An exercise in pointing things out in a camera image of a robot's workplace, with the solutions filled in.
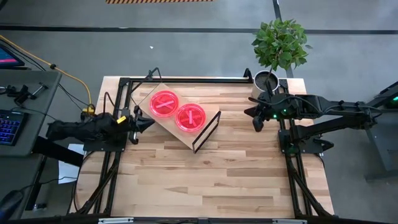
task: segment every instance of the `gray floor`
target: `gray floor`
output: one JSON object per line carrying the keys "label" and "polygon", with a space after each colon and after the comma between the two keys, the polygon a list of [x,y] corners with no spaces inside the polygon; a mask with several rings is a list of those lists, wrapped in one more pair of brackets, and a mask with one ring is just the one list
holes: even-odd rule
{"label": "gray floor", "polygon": [[[307,29],[398,29],[395,0],[279,3],[283,19],[294,18]],[[257,28],[261,21],[272,19],[275,14],[271,0],[140,5],[106,5],[101,0],[13,0],[0,12],[1,23],[42,26]],[[251,34],[0,34],[84,80],[94,102],[105,75],[145,75],[149,69],[159,67],[163,75],[170,76],[240,77],[246,67],[252,71],[261,69],[252,52]],[[293,71],[295,78],[305,79],[308,93],[329,100],[368,101],[397,81],[396,35],[310,35],[308,43],[313,46],[308,63]],[[286,77],[283,70],[277,74]],[[62,84],[72,94],[86,99],[85,90],[78,83],[64,77]],[[80,112],[59,91],[50,114],[76,121]],[[398,181],[364,180],[364,175],[381,170],[377,152],[365,132],[347,129],[327,134],[325,139],[335,143],[335,148],[325,153],[335,213],[345,218],[398,222]],[[65,213],[69,193],[64,192],[69,190],[69,185],[53,185],[53,206],[40,215]]]}

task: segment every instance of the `wooden table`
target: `wooden table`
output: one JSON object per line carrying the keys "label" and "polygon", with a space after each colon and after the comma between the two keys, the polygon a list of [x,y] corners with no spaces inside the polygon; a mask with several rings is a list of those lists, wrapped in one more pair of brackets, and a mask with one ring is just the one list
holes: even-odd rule
{"label": "wooden table", "polygon": [[[104,77],[98,113],[106,91],[115,99],[119,78]],[[291,93],[306,94],[303,79],[288,79],[288,84]],[[138,135],[138,145],[127,142],[112,216],[293,218],[285,158],[277,142],[279,124],[266,122],[256,133],[252,118],[243,113],[255,105],[248,101],[251,85],[167,85],[192,103],[219,105],[220,125],[197,154],[158,124]],[[134,100],[139,103],[154,87],[142,84],[134,92]],[[113,111],[109,100],[106,111]],[[312,120],[297,123],[312,124]],[[76,196],[80,206],[98,185],[103,156],[102,152],[94,153],[81,169]],[[303,164],[309,189],[333,213],[321,160],[304,154]],[[304,211],[302,194],[298,193]]]}

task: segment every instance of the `rgb keyboard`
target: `rgb keyboard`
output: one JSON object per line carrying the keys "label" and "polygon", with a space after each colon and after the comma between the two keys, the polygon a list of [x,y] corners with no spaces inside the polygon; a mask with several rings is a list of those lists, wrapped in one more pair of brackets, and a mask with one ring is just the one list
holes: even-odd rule
{"label": "rgb keyboard", "polygon": [[15,146],[26,118],[26,113],[0,110],[0,144]]}

